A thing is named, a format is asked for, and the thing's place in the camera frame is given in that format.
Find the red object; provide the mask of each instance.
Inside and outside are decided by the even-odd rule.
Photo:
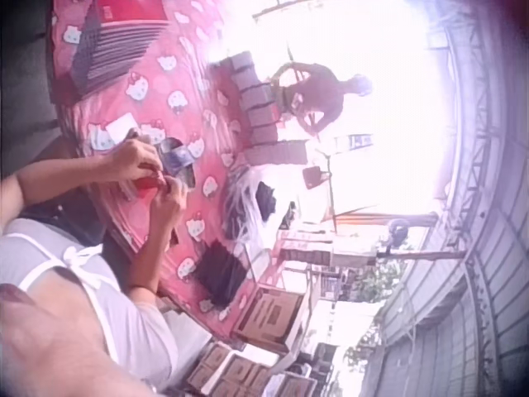
[[[102,23],[126,21],[167,21],[161,0],[98,0]]]
[[[134,185],[138,190],[150,190],[158,187],[158,180],[155,178],[140,178],[134,181]]]

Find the tree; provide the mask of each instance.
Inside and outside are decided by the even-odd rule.
[[[369,357],[373,354],[376,347],[380,345],[379,330],[379,321],[375,318],[358,344],[346,350],[344,361],[351,372],[365,372]]]
[[[404,266],[403,261],[389,260],[369,268],[358,281],[359,291],[354,301],[376,304],[389,298],[403,275]]]

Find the building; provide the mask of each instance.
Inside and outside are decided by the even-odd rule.
[[[382,311],[362,397],[515,395],[529,373],[527,48],[491,2],[414,1],[452,74],[446,209]]]

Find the hand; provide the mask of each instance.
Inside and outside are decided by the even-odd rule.
[[[179,179],[164,177],[164,183],[150,202],[149,238],[169,240],[171,230],[187,207],[188,187]]]
[[[102,178],[107,182],[156,178],[162,170],[158,152],[148,136],[127,138],[114,151],[102,158]]]

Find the table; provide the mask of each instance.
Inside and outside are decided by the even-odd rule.
[[[229,71],[207,60],[211,53],[224,51],[222,30],[227,21],[238,17],[236,11],[223,0],[164,1],[166,15],[173,23],[129,75],[78,103],[68,103],[67,88],[59,82],[69,73],[89,5],[89,0],[54,0],[51,35],[60,124],[78,142],[78,152],[84,156],[111,149],[105,126],[128,112],[142,132],[155,141],[174,136],[189,147],[197,159],[197,188],[188,197],[188,208],[177,230],[180,243],[164,257],[160,290],[214,337],[231,342],[231,330],[256,281],[247,278],[231,306],[218,311],[193,278],[193,270],[198,260],[197,243],[218,239],[228,249],[234,248],[221,230],[221,191],[245,146],[249,127]],[[96,201],[127,249],[137,251],[145,240],[151,196],[128,202],[116,185],[98,188]],[[275,284],[278,277],[279,269],[271,265],[262,280]]]

